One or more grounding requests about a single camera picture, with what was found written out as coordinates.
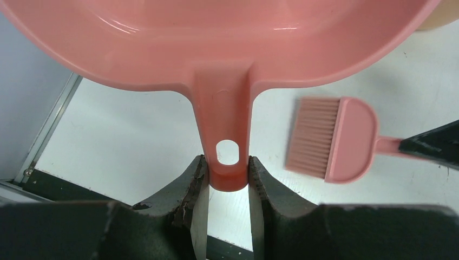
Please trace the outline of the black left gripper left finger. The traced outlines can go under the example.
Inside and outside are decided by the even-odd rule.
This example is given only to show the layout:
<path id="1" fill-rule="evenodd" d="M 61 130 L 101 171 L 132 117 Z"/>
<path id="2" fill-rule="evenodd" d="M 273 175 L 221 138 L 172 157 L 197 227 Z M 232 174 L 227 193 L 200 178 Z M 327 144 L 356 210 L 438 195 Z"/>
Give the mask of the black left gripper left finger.
<path id="1" fill-rule="evenodd" d="M 108 203 L 108 220 L 90 259 L 205 259 L 209 177 L 196 156 L 171 183 L 136 203 Z"/>

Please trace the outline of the pink hand brush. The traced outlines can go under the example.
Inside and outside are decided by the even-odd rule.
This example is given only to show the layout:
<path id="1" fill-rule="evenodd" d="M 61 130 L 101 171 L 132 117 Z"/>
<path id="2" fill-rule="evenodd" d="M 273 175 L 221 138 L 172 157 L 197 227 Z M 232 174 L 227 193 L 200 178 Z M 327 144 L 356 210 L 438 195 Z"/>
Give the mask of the pink hand brush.
<path id="1" fill-rule="evenodd" d="M 375 154 L 400 157 L 400 139 L 380 136 L 375 111 L 355 97 L 305 97 L 297 110 L 286 169 L 346 184 L 362 177 Z"/>

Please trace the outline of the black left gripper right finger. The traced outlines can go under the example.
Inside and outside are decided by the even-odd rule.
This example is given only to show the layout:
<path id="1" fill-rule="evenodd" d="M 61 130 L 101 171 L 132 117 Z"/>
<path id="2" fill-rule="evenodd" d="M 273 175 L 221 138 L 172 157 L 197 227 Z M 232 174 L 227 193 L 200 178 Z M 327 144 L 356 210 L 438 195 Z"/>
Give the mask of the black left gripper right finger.
<path id="1" fill-rule="evenodd" d="M 343 234 L 341 205 L 317 205 L 282 184 L 257 157 L 248 160 L 254 259 L 358 259 L 359 245 Z"/>

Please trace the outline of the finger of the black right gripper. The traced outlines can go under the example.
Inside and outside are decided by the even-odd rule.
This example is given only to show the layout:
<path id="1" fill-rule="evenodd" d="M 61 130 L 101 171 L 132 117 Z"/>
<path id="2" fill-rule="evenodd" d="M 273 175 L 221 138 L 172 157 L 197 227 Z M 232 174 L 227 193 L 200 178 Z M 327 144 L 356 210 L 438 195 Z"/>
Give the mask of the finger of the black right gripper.
<path id="1" fill-rule="evenodd" d="M 398 149 L 458 170 L 458 121 L 403 139 Z"/>

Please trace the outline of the pink plastic dustpan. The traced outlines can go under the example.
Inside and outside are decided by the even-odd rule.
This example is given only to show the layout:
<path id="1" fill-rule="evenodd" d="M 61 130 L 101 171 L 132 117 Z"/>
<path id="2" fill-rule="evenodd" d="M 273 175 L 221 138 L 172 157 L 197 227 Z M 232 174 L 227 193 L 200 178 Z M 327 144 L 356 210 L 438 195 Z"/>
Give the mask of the pink plastic dustpan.
<path id="1" fill-rule="evenodd" d="M 333 83 L 406 40 L 438 1 L 1 1 L 42 51 L 102 85 L 192 104 L 211 185 L 247 185 L 254 99 Z"/>

